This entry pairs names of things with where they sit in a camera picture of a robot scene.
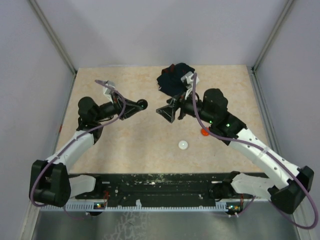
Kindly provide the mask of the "white earbud charging case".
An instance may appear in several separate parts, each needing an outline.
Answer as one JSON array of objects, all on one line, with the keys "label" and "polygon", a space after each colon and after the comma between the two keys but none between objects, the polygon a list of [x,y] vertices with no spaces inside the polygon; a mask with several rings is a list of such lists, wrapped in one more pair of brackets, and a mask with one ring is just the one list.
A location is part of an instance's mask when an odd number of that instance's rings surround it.
[{"label": "white earbud charging case", "polygon": [[188,144],[187,141],[181,140],[181,141],[178,143],[178,147],[179,147],[181,150],[186,150],[186,149],[189,147],[189,144]]}]

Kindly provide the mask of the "orange earbud charging case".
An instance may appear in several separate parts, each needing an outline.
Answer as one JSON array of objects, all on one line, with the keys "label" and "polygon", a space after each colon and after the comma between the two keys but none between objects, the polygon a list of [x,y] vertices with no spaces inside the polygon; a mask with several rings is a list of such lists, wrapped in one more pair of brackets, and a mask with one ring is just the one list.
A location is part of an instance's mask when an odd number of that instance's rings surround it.
[{"label": "orange earbud charging case", "polygon": [[205,137],[209,136],[209,129],[208,128],[202,128],[201,129],[201,134]]}]

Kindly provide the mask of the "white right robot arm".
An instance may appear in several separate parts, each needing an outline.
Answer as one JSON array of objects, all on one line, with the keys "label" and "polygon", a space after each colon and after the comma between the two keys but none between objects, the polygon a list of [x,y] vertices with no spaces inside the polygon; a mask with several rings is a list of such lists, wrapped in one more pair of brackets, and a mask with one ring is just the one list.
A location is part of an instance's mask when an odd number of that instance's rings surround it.
[{"label": "white right robot arm", "polygon": [[218,88],[206,90],[202,100],[180,93],[167,100],[167,105],[156,109],[156,113],[170,123],[186,115],[209,123],[211,134],[264,172],[265,177],[231,172],[222,182],[223,192],[229,198],[238,194],[252,195],[271,201],[286,214],[293,214],[311,189],[314,171],[308,166],[290,163],[259,140],[244,122],[228,112],[228,100]]}]

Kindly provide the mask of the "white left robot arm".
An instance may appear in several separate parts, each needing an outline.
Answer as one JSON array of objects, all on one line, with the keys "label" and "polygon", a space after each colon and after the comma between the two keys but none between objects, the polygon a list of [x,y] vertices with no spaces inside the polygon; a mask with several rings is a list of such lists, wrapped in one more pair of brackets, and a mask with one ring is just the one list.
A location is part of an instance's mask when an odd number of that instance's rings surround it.
[{"label": "white left robot arm", "polygon": [[81,174],[71,177],[69,171],[80,157],[102,135],[104,125],[125,120],[145,110],[148,102],[122,98],[117,93],[102,105],[89,96],[78,102],[78,127],[71,139],[56,153],[45,160],[36,160],[31,166],[29,199],[37,207],[46,205],[64,207],[70,198],[87,193],[97,199],[103,195],[104,186],[96,177]]}]

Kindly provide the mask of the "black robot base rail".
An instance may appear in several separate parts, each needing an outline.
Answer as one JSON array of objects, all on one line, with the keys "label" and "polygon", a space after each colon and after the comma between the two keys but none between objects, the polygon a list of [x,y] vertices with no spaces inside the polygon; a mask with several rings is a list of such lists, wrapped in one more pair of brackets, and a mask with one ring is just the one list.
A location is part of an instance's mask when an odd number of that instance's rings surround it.
[{"label": "black robot base rail", "polygon": [[103,173],[93,174],[93,191],[77,200],[106,200],[108,207],[214,207],[222,200],[248,200],[223,184],[226,173]]}]

